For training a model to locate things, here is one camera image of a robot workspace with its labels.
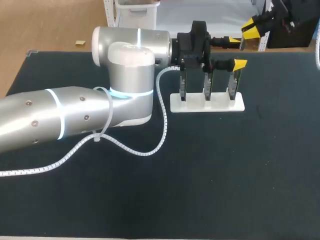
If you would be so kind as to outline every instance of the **white cable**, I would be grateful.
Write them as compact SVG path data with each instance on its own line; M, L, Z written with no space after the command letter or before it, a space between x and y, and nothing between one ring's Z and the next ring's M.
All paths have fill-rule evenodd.
M105 92L105 94L109 100L109 115L108 115L108 119L107 119L106 124L105 124L104 128L102 129L102 131L97 136L94 137L93 140L95 142L100 142L100 138L106 132L107 128L109 127L109 125L111 123L112 117L114 115L114 102L112 101L112 96L110 95L109 91L102 86L96 86L94 88L94 90L98 90L98 89L102 89Z
M150 156L150 155L156 153L165 142L165 139L166 139L166 136L167 136L167 127L168 127L166 108L165 108L165 104L164 104L164 101L163 101L163 98L162 98L161 92L160 92L160 78L166 72L179 71L179 70L180 70L180 68L178 66L170 66L170 67L167 67L167 68L163 69L156 76L156 82L155 82L156 92L158 94L159 102L160 102L160 105L161 105L161 110L162 110L162 113L163 113L163 134L162 134L162 137L161 137L161 140L160 140L159 144L155 147L155 149L153 149L152 151L149 151L149 152L139 152L139 151L132 150L131 148L125 146L124 144L122 144L121 142L119 142L118 140L114 139L113 137L111 137L109 135L103 134L101 137L113 142L118 147L126 150L127 152L129 152L131 154L137 155L137 156L146 157L146 156ZM99 134L100 133L93 133L93 134L90 134L90 135L84 137L63 158L61 158L59 161L57 161L57 162L55 162L55 163L53 163L51 165L44 166L44 167L31 168L31 169L0 171L0 177L40 174L40 173L45 173L45 172L51 171L51 170L61 166L62 164L64 164L68 159L70 159L70 157L73 154L75 154L75 152L82 145L84 145L90 139L93 139L94 137L97 137L97 135L99 135Z
M315 63L318 70L320 70L320 24L318 26L318 32L316 35L316 42L315 42Z

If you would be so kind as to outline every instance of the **white box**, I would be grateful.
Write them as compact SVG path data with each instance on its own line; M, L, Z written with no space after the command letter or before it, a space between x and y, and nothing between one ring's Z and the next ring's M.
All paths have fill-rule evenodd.
M127 5L126 0L115 0L120 28L151 29L157 25L157 7L160 2L151 4Z

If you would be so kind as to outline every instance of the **yellow tag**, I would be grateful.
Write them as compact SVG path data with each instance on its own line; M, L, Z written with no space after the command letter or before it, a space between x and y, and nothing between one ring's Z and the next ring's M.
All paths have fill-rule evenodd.
M77 40L75 41L75 45L84 45L86 43L86 41L82 41L82 40Z

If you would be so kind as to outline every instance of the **wooden floor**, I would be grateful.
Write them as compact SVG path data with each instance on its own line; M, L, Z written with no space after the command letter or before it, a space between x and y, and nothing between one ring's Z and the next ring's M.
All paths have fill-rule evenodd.
M0 0L0 98L7 93L28 50L89 52L97 26L107 26L103 0ZM85 46L75 46L76 40L86 41ZM314 44L277 51L313 49Z

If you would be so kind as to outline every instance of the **black mat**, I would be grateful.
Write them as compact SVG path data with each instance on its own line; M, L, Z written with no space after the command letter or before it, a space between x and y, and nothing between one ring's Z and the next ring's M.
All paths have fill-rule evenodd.
M232 53L215 57L234 57ZM0 178L0 235L103 238L311 239L320 237L320 71L311 53L243 53L241 113L170 112L179 73L161 81L168 134L150 157L93 141L56 170ZM189 92L202 89L192 72ZM228 76L215 75L225 91ZM27 57L8 94L65 86L108 87L90 53ZM140 151L162 134L151 120L110 129ZM81 139L0 155L0 170L51 164Z

